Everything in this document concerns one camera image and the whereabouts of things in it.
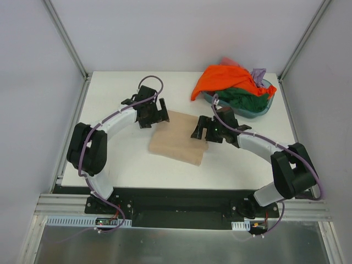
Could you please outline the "beige t shirt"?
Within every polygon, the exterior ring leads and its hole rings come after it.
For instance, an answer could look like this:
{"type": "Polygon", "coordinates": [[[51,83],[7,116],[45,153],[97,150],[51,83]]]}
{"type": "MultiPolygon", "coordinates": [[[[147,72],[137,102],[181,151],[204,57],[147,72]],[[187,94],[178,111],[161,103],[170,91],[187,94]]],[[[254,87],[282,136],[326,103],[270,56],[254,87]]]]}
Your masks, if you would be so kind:
{"type": "Polygon", "coordinates": [[[168,111],[168,116],[169,122],[157,124],[148,150],[156,155],[199,166],[208,149],[204,139],[191,137],[199,118],[175,111],[168,111]]]}

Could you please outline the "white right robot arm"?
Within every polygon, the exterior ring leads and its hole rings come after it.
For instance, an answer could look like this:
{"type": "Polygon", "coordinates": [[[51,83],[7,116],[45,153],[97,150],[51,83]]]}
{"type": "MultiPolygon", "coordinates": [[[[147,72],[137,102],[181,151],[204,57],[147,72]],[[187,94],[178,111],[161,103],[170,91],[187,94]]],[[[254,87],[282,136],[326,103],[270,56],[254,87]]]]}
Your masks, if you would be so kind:
{"type": "Polygon", "coordinates": [[[292,199],[318,184],[318,175],[303,144],[277,143],[246,124],[240,125],[230,107],[216,110],[213,117],[199,116],[191,138],[219,144],[226,142],[254,153],[271,165],[273,181],[244,198],[236,207],[242,217],[260,217],[267,206],[292,199]]]}

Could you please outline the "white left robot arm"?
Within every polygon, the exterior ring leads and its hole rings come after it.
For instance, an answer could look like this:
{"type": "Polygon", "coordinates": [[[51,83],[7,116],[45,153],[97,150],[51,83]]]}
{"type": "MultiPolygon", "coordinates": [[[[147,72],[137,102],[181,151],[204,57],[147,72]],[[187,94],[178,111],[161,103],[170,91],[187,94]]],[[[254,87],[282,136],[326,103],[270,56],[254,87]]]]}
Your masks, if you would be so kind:
{"type": "Polygon", "coordinates": [[[78,123],[74,127],[67,151],[67,161],[78,171],[88,185],[91,195],[98,199],[97,207],[105,214],[121,211],[112,198],[113,186],[105,169],[108,142],[124,128],[137,123],[141,129],[168,122],[169,116],[163,98],[163,89],[156,91],[145,85],[136,94],[121,102],[120,107],[107,117],[92,123],[78,123]]]}

